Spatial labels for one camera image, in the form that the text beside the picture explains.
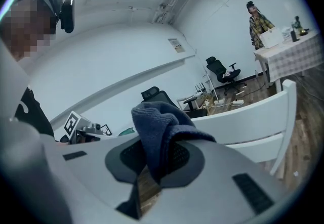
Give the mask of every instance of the gray towel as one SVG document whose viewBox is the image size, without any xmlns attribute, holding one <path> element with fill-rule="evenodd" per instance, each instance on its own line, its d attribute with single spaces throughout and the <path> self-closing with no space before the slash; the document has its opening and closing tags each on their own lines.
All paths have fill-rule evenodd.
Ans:
<svg viewBox="0 0 324 224">
<path fill-rule="evenodd" d="M 167 172 L 169 145 L 176 135 L 186 134 L 188 140 L 215 141 L 211 135 L 196 129 L 186 113 L 165 102 L 141 103 L 132 109 L 132 117 L 154 179 Z"/>
</svg>

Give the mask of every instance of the black office chair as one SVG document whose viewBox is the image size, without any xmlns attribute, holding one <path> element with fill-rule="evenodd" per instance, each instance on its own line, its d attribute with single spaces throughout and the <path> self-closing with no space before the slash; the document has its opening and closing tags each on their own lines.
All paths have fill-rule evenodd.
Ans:
<svg viewBox="0 0 324 224">
<path fill-rule="evenodd" d="M 167 95 L 165 91 L 160 91 L 160 89 L 156 86 L 151 87 L 150 89 L 144 91 L 141 93 L 144 101 L 143 102 L 166 102 L 168 104 L 171 104 L 175 107 L 177 107 L 170 99 L 170 97 Z M 188 104 L 190 111 L 185 112 L 191 119 L 207 116 L 208 111 L 207 109 L 198 109 L 194 110 L 192 102 L 195 101 L 197 97 L 187 99 L 184 101 L 184 104 Z"/>
<path fill-rule="evenodd" d="M 224 95 L 227 95 L 227 91 L 230 90 L 231 88 L 236 89 L 237 92 L 239 93 L 239 89 L 237 88 L 238 85 L 240 84 L 244 84 L 245 86 L 247 84 L 243 83 L 237 83 L 234 79 L 240 74 L 241 70 L 240 69 L 235 69 L 234 65 L 236 64 L 236 62 L 232 65 L 230 65 L 230 67 L 233 68 L 233 72 L 230 72 L 230 75 L 227 77 L 223 78 L 223 75 L 226 73 L 226 68 L 223 66 L 223 64 L 219 61 L 216 60 L 215 57 L 210 57 L 208 59 L 206 59 L 207 61 L 207 68 L 214 72 L 215 75 L 217 76 L 217 80 L 221 83 L 228 83 L 229 85 L 227 87 L 225 87 L 225 91 L 224 91 Z"/>
</svg>

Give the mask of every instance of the checkered tablecloth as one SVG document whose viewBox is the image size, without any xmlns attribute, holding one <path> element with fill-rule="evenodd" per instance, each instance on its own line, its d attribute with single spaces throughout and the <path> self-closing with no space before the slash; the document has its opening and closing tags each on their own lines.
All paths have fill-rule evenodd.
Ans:
<svg viewBox="0 0 324 224">
<path fill-rule="evenodd" d="M 272 48 L 254 52 L 256 59 L 269 65 L 270 82 L 324 62 L 323 40 L 320 32 L 310 31 L 292 42 L 291 38 Z"/>
</svg>

